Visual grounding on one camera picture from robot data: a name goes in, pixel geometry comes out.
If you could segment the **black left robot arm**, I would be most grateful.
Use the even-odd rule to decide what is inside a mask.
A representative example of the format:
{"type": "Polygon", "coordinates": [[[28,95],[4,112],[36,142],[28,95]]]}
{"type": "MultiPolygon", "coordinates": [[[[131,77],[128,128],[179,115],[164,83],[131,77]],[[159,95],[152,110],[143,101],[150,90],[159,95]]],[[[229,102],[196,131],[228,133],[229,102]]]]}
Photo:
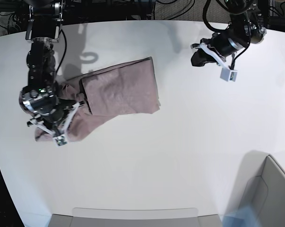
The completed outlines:
{"type": "Polygon", "coordinates": [[[235,62],[251,44],[262,42],[266,34],[266,24],[257,0],[225,0],[218,4],[230,15],[230,22],[226,29],[217,29],[207,20],[207,11],[211,1],[206,1],[202,18],[206,27],[213,32],[209,39],[202,38],[200,43],[192,44],[197,51],[191,58],[194,67],[203,67],[207,63],[218,63],[212,55],[201,49],[204,44],[223,61],[226,57],[232,57],[230,69],[234,69],[235,62]]]}

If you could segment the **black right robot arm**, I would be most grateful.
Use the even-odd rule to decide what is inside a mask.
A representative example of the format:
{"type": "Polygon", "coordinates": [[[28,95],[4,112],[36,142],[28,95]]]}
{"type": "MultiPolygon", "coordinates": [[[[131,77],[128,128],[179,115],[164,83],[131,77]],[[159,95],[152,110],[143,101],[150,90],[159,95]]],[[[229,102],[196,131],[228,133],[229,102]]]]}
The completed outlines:
{"type": "Polygon", "coordinates": [[[28,81],[21,90],[21,101],[34,116],[33,124],[43,122],[47,129],[55,130],[75,104],[57,97],[58,69],[53,49],[63,33],[63,13],[71,9],[71,1],[28,0],[26,3],[29,5],[26,40],[31,43],[31,49],[26,57],[28,81]]]}

